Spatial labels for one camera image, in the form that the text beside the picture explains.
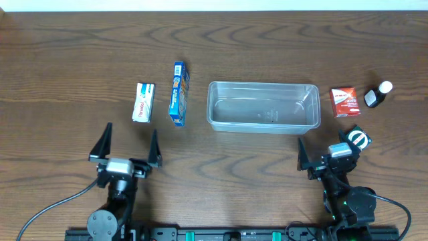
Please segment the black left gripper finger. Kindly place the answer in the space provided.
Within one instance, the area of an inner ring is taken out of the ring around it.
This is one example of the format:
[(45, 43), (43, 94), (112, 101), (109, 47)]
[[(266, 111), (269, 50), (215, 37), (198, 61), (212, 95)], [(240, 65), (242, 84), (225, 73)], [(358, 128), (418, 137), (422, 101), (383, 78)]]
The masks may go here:
[(163, 158), (161, 155), (160, 147), (158, 145), (156, 129), (153, 131), (151, 141), (150, 141), (150, 149), (148, 153), (148, 164), (151, 167), (161, 167), (163, 164)]
[(105, 159), (110, 154), (112, 141), (112, 123), (108, 123), (102, 136), (89, 153), (90, 159)]

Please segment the blue KoolFever box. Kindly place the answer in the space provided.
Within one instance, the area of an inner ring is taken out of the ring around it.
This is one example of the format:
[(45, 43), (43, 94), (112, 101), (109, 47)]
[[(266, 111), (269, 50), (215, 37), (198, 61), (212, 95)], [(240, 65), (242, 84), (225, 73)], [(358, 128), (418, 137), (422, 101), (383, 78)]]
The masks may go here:
[(190, 76), (184, 62), (175, 62), (169, 116), (176, 127), (185, 125)]

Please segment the white Panadol box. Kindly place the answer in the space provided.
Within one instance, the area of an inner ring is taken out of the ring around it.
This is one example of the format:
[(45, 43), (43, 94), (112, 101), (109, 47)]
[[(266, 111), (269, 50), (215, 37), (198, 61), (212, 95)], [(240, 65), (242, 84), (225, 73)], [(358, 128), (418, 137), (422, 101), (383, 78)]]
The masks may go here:
[(136, 99), (132, 113), (132, 120), (138, 123), (149, 123), (151, 120), (154, 101), (155, 85), (151, 83), (138, 83)]

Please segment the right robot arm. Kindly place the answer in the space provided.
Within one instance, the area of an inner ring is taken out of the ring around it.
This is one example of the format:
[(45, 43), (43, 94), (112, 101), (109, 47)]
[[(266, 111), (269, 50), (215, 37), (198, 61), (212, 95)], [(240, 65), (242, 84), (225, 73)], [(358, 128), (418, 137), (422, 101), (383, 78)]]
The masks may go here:
[(322, 182), (324, 207), (334, 221), (316, 232), (317, 240), (371, 240), (368, 224), (375, 220), (375, 192), (368, 187), (350, 186), (347, 174), (357, 164), (361, 150), (342, 132), (339, 143), (331, 145), (328, 153), (311, 161), (304, 142), (298, 139), (297, 170), (307, 171), (308, 179)]

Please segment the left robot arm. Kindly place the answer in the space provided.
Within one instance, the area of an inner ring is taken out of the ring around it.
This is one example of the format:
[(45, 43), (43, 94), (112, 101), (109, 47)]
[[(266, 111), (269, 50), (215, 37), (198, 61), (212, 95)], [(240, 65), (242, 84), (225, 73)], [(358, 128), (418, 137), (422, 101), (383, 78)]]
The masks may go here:
[(111, 143), (112, 123), (108, 123), (88, 157), (88, 161), (97, 164), (96, 185), (108, 188), (106, 203), (93, 212), (87, 221), (86, 227), (93, 240), (125, 239), (134, 209), (138, 180), (146, 179), (163, 162), (156, 130), (152, 133), (146, 159), (110, 157)]

